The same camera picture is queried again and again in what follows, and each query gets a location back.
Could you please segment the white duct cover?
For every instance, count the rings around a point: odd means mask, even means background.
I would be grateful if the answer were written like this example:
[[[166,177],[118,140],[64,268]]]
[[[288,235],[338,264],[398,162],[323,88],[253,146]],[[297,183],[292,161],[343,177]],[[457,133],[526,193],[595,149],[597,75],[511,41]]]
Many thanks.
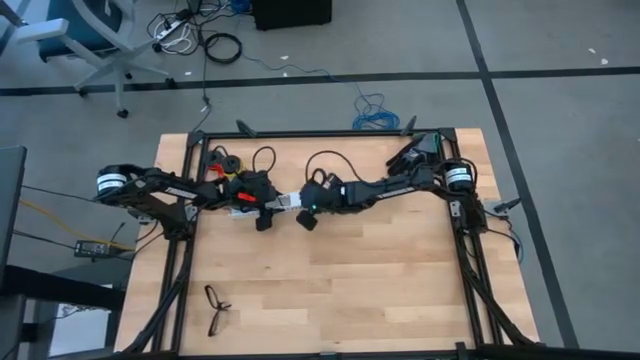
[[[225,207],[228,212],[230,212],[231,208],[239,208],[244,211],[249,209],[257,209],[258,211],[270,209],[273,214],[277,214],[281,212],[300,210],[302,207],[298,192],[275,192],[273,194],[251,194],[248,192],[242,193],[247,193],[254,196],[257,201],[255,203],[245,202],[239,200],[236,196],[232,199],[232,202]]]

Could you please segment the black work glove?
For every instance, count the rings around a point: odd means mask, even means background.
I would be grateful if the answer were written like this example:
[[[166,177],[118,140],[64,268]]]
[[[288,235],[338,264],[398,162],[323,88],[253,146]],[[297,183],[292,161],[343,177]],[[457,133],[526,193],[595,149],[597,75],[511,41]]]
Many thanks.
[[[444,159],[442,136],[439,132],[426,133],[415,145],[415,150],[429,164],[440,163]]]
[[[425,159],[425,152],[416,147],[402,149],[386,162],[387,174],[393,176],[407,172],[424,162]]]

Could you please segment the black eyeglasses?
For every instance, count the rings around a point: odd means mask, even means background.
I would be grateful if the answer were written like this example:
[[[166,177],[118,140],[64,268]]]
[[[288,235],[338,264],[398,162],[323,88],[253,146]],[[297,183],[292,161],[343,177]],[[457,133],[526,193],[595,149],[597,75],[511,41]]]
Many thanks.
[[[231,308],[231,304],[225,301],[221,301],[211,285],[204,286],[204,292],[207,297],[207,300],[214,310],[214,315],[211,319],[209,328],[207,330],[207,336],[213,337],[216,335],[219,326],[220,315],[223,312],[228,311]]]

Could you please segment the black power adapter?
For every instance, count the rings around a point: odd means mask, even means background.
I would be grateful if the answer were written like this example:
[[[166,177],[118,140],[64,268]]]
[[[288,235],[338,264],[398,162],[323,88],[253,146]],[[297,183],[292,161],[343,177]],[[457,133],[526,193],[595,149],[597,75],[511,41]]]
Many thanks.
[[[78,258],[103,259],[113,256],[109,244],[103,244],[90,240],[77,240],[74,247],[74,256]]]

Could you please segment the white power strip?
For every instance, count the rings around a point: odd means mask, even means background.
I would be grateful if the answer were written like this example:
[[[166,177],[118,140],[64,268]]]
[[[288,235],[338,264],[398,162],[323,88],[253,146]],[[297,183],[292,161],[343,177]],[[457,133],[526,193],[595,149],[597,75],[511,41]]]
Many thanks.
[[[160,14],[159,22],[156,24],[153,32],[153,38],[156,42],[164,40],[166,37],[175,32],[191,18],[190,12],[179,12],[172,14]]]

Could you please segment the black floor box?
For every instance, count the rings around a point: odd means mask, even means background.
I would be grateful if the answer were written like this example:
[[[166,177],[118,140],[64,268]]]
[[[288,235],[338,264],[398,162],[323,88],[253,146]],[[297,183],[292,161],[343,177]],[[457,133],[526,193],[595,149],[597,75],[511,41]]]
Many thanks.
[[[324,25],[332,21],[333,0],[251,0],[258,30]]]

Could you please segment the black side desk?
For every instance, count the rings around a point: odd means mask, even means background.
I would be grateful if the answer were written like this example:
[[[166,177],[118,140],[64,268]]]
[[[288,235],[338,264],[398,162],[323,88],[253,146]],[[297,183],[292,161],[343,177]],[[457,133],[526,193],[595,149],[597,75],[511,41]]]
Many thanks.
[[[23,295],[41,301],[120,310],[125,292],[7,265],[0,276],[0,295]]]

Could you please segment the black side panel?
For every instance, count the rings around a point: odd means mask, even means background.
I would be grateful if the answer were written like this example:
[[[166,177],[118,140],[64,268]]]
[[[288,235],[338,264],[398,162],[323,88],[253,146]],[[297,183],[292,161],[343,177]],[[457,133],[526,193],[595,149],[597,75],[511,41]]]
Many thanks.
[[[27,149],[24,146],[0,148],[0,296],[6,290],[7,265],[24,177]]]

